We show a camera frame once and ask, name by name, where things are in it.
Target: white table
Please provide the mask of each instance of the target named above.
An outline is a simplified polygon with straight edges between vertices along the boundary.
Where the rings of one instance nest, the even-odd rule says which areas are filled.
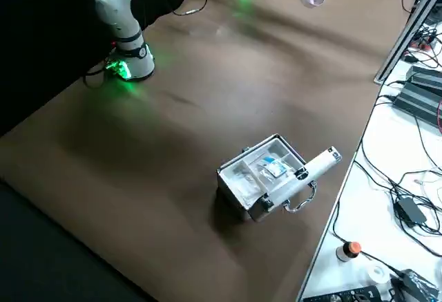
[[[405,79],[409,67],[409,64],[399,62],[385,84]],[[396,88],[383,86],[381,93],[396,95],[402,86],[393,86]],[[442,165],[442,135],[436,128],[421,120],[419,126],[429,154],[438,165]],[[396,182],[406,171],[431,169],[434,166],[421,146],[414,118],[392,108],[390,104],[374,108],[363,135],[363,143],[372,163]],[[442,258],[431,255],[401,231],[395,223],[390,196],[369,181],[365,173],[354,164],[355,160],[378,182],[389,186],[370,169],[359,148],[338,195],[340,213],[336,232],[346,240],[358,241],[364,251],[395,268],[410,268],[442,289]],[[408,176],[402,186],[414,194],[422,195],[421,185],[414,181],[421,178],[421,174]],[[425,179],[436,180],[437,177],[427,174]],[[436,190],[441,187],[442,180],[425,184],[426,194],[435,205],[442,207],[436,194]],[[442,189],[439,190],[439,195],[442,198]],[[434,227],[431,215],[423,212],[427,216],[428,225]],[[347,263],[336,258],[335,250],[342,245],[331,233],[336,205],[331,214],[298,300],[373,284],[366,274],[366,265],[369,262],[366,257],[360,255]],[[442,237],[419,238],[435,252],[442,254]]]

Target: white tape roll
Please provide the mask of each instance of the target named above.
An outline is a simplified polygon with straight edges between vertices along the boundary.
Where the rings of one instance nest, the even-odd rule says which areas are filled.
[[[368,277],[374,282],[374,284],[387,283],[390,279],[389,270],[375,262],[370,263],[372,264],[367,265]]]

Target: green led light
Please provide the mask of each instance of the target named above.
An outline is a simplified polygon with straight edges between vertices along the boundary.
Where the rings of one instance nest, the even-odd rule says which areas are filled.
[[[114,60],[106,66],[107,70],[113,71],[115,74],[121,76],[123,79],[130,79],[132,77],[131,72],[126,64],[121,60]]]

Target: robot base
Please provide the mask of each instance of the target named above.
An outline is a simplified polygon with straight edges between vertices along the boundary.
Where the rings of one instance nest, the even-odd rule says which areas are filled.
[[[148,79],[155,70],[154,58],[149,49],[140,59],[137,57],[122,57],[114,52],[109,59],[106,70],[114,72],[127,82],[140,82]]]

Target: power adapter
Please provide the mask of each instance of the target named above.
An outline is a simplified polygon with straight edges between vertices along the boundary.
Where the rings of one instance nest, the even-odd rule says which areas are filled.
[[[411,197],[402,198],[394,203],[394,211],[399,218],[409,227],[423,224],[427,218]]]

